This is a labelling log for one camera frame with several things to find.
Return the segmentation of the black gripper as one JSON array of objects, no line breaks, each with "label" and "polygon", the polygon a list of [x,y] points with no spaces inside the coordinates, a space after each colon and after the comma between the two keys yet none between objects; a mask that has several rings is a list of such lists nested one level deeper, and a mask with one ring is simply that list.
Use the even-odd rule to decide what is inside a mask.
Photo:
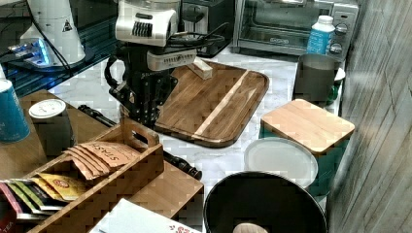
[{"label": "black gripper", "polygon": [[[127,110],[128,116],[135,121],[154,127],[160,109],[178,83],[169,69],[152,71],[148,68],[148,49],[135,45],[121,45],[108,60],[109,93]],[[118,83],[111,74],[111,66],[117,61],[123,62],[125,70],[122,82]]]}]

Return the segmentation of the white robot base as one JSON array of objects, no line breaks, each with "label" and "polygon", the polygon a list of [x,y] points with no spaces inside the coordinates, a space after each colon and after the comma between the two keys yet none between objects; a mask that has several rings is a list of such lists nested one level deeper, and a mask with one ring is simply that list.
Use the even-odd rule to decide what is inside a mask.
[{"label": "white robot base", "polygon": [[69,0],[25,0],[30,27],[19,42],[8,46],[1,64],[38,72],[74,72],[84,68],[92,55],[81,42]]}]

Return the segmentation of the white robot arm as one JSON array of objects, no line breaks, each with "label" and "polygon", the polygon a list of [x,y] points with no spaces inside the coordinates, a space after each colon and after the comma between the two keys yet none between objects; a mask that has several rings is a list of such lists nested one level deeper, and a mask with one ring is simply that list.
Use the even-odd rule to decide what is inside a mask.
[{"label": "white robot arm", "polygon": [[[177,84],[173,69],[161,60],[167,56],[168,39],[179,29],[181,0],[119,0],[118,10],[115,36],[121,45],[110,56],[104,77],[125,113],[152,128]],[[117,60],[125,67],[120,83],[109,68]]]}]

